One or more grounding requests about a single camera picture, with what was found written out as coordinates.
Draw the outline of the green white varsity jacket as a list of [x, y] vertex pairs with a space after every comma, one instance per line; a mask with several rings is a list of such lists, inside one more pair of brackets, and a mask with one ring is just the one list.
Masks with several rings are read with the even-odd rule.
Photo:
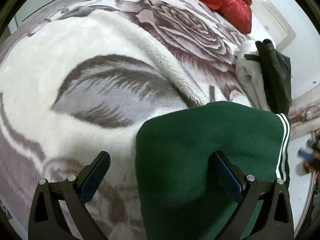
[[214, 239], [236, 208], [219, 182], [221, 151], [259, 181], [290, 181], [290, 121], [220, 101], [146, 121], [136, 136], [136, 177], [147, 239]]

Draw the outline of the pink floral curtain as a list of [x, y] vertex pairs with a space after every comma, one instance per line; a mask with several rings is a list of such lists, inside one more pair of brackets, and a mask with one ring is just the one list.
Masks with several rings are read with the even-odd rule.
[[290, 140], [319, 131], [319, 85], [292, 101]]

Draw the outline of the floral purple bed blanket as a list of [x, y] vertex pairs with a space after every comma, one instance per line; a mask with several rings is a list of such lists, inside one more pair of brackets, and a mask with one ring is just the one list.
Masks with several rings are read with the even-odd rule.
[[109, 239], [145, 239], [135, 139], [159, 115], [250, 102], [235, 75], [244, 35], [199, 0], [57, 0], [1, 46], [1, 203], [27, 230], [40, 179], [111, 167], [86, 207]]

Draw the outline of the black leather garment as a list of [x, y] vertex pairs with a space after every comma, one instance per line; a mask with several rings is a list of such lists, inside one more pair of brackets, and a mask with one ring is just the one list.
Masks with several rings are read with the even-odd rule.
[[266, 101], [271, 112], [288, 114], [291, 105], [291, 61], [275, 49], [269, 39], [256, 41], [258, 55], [245, 54], [245, 59], [258, 62], [264, 82]]

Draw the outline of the beige bed headboard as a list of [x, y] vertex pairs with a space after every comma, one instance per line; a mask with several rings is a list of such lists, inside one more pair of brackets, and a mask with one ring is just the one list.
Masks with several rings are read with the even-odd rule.
[[269, 0], [252, 0], [252, 32], [254, 40], [269, 38], [282, 52], [295, 39], [296, 33], [280, 11]]

